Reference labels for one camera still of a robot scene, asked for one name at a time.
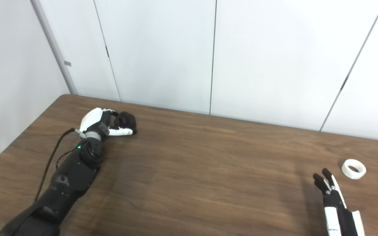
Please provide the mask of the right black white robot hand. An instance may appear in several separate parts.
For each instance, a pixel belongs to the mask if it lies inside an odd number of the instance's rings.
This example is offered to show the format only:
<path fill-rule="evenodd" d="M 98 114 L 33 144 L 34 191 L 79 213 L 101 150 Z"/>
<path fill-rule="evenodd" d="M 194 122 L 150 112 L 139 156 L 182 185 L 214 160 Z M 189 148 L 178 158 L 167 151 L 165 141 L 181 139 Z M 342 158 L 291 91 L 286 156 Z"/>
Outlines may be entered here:
<path fill-rule="evenodd" d="M 364 236 L 364 224 L 360 211 L 350 211 L 338 182 L 327 169 L 322 176 L 314 173 L 314 184 L 323 195 L 324 214 L 329 236 Z"/>

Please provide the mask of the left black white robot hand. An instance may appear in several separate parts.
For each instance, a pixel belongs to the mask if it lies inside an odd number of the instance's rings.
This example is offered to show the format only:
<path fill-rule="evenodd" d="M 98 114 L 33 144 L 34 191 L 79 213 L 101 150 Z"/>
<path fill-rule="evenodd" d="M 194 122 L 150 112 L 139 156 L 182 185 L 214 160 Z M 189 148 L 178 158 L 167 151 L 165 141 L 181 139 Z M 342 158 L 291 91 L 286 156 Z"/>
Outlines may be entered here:
<path fill-rule="evenodd" d="M 95 138 L 102 141 L 109 136 L 137 134 L 137 123 L 135 116 L 128 112 L 95 108 L 83 117 L 80 128 L 75 132 L 81 139 Z"/>

